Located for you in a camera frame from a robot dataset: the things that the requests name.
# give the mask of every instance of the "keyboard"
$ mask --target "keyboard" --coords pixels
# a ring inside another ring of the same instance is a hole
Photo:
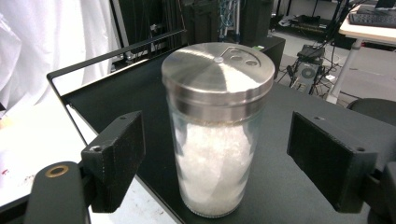
[[[353,25],[396,28],[396,16],[373,14],[349,14],[349,22]]]

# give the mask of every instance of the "brass insert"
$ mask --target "brass insert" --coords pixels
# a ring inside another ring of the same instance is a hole
[[[53,177],[57,177],[60,175],[64,175],[68,170],[69,170],[69,167],[66,165],[57,165],[57,166],[50,168],[46,172],[46,177],[53,178]]]

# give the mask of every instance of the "chair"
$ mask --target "chair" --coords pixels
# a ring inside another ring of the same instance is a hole
[[[347,108],[396,126],[396,102],[394,101],[365,98],[350,103]]]

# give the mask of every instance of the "bolt hole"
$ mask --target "bolt hole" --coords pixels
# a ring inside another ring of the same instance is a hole
[[[231,57],[231,60],[233,60],[233,61],[242,61],[242,57],[241,56],[233,56],[233,57]]]
[[[66,165],[58,165],[55,167],[50,168],[46,172],[46,177],[53,178],[60,175],[64,175],[69,170],[69,167]]]
[[[254,62],[254,61],[246,61],[246,64],[247,64],[247,65],[250,65],[250,66],[255,66],[255,65],[257,65],[258,63],[257,63],[257,62]]]
[[[100,151],[102,151],[102,148],[99,146],[94,146],[94,147],[90,148],[90,151],[100,152]]]
[[[50,173],[51,173],[52,175],[58,175],[58,174],[60,174],[60,173],[63,172],[63,171],[64,171],[64,168],[63,168],[63,167],[57,167],[57,168],[51,170]]]
[[[365,151],[366,149],[364,149],[364,148],[362,148],[362,147],[357,147],[356,150],[363,152],[363,151]]]

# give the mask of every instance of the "desk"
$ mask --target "desk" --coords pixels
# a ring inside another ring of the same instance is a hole
[[[216,219],[198,217],[192,213],[182,202],[178,191],[166,91],[161,79],[161,65],[166,56],[151,59],[70,92],[63,96],[63,100],[72,104],[98,133],[120,115],[136,110],[143,112],[147,154],[137,175],[176,222],[367,223],[367,205],[359,214],[336,213],[287,155],[291,113],[295,110],[323,117],[347,132],[353,132],[368,146],[384,150],[379,161],[389,157],[396,159],[394,155],[387,154],[389,148],[394,148],[396,127],[278,84],[268,95],[261,141],[241,204],[230,215]],[[381,169],[383,162],[377,166]]]
[[[349,18],[346,17],[343,24],[341,25],[340,34],[348,37],[356,38],[355,43],[346,58],[346,62],[341,69],[340,75],[337,78],[334,86],[331,88],[329,94],[326,97],[326,101],[333,104],[337,103],[338,95],[341,91],[344,78],[347,75],[350,65],[352,65],[359,49],[361,48],[361,42],[363,40],[372,40],[381,43],[396,44],[396,29],[383,28],[383,27],[371,27],[371,26],[360,26],[352,25],[349,23]]]

